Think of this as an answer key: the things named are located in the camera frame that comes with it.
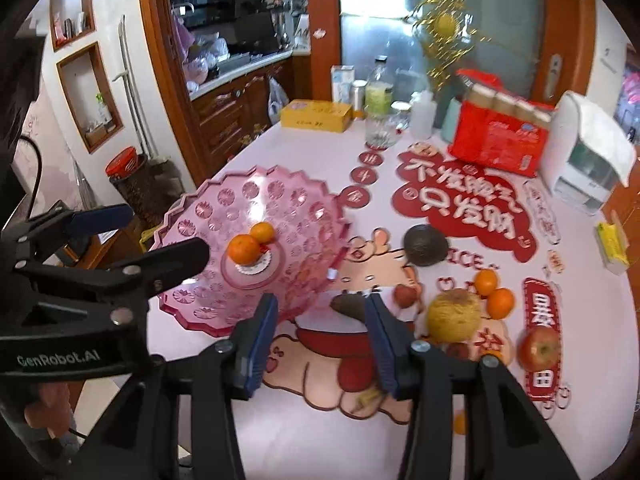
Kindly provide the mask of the operator hand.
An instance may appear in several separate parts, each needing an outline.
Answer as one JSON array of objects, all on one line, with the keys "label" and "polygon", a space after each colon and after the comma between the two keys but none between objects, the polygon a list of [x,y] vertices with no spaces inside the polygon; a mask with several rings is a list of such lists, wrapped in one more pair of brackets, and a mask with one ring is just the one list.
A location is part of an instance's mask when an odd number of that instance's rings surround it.
[{"label": "operator hand", "polygon": [[70,388],[66,382],[49,382],[38,386],[38,400],[24,409],[26,422],[35,429],[44,429],[51,439],[63,437],[73,419]]}]

